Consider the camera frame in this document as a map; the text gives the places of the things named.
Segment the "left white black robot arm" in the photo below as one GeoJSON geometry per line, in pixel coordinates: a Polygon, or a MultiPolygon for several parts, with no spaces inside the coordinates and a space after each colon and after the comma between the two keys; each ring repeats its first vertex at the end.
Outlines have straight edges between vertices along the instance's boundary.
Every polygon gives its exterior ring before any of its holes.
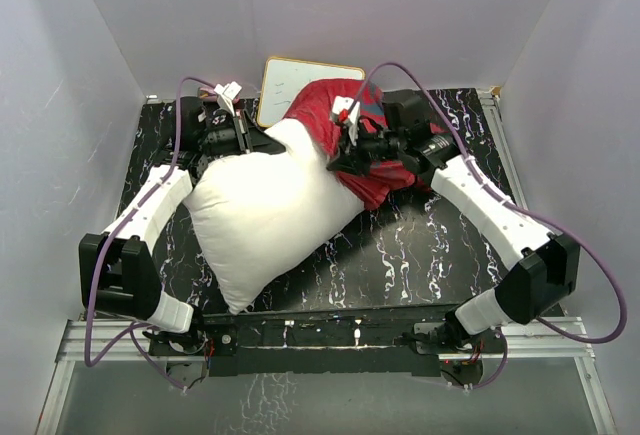
{"type": "Polygon", "coordinates": [[[79,243],[81,295],[88,313],[119,315],[170,332],[175,346],[194,354],[204,347],[207,331],[193,321],[194,306],[164,291],[154,246],[211,162],[277,155],[285,147],[251,126],[243,109],[220,108],[196,96],[172,108],[175,138],[162,144],[138,194],[102,233],[87,234],[79,243]]]}

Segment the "white pillow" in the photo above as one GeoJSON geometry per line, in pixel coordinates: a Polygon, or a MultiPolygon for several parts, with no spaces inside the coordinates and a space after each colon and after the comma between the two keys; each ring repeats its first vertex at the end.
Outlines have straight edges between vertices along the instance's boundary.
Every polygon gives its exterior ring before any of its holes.
{"type": "Polygon", "coordinates": [[[266,131],[284,147],[211,162],[184,204],[230,313],[249,307],[274,279],[298,266],[364,209],[327,170],[304,125],[266,131]]]}

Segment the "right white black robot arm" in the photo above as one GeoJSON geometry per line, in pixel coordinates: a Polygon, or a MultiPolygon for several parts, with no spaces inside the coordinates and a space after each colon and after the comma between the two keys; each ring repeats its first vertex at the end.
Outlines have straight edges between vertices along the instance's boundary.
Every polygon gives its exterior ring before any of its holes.
{"type": "Polygon", "coordinates": [[[433,343],[469,351],[482,332],[526,325],[574,291],[579,244],[519,213],[511,198],[460,152],[452,135],[434,133],[421,119],[386,128],[365,116],[360,103],[343,96],[335,97],[330,119],[340,136],[329,170],[370,176],[384,162],[400,162],[475,226],[508,271],[496,287],[448,312],[429,334],[433,343]]]}

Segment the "red patterned pillowcase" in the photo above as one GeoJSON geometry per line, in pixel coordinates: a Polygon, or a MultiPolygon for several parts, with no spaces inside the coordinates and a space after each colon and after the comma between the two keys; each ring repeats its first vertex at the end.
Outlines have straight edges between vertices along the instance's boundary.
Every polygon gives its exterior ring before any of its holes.
{"type": "MultiPolygon", "coordinates": [[[[338,111],[337,119],[332,118],[335,99],[343,97],[353,100],[361,85],[360,80],[342,78],[313,81],[299,92],[284,117],[302,123],[322,152],[332,157],[338,153],[341,129],[346,121],[344,109],[338,111]]],[[[377,127],[388,126],[383,109],[383,92],[373,83],[367,84],[360,99],[359,120],[370,133],[377,127]]],[[[408,187],[424,191],[430,189],[427,183],[418,180],[398,161],[375,162],[365,176],[337,171],[335,177],[363,201],[367,210],[378,208],[393,191],[408,187]]]]}

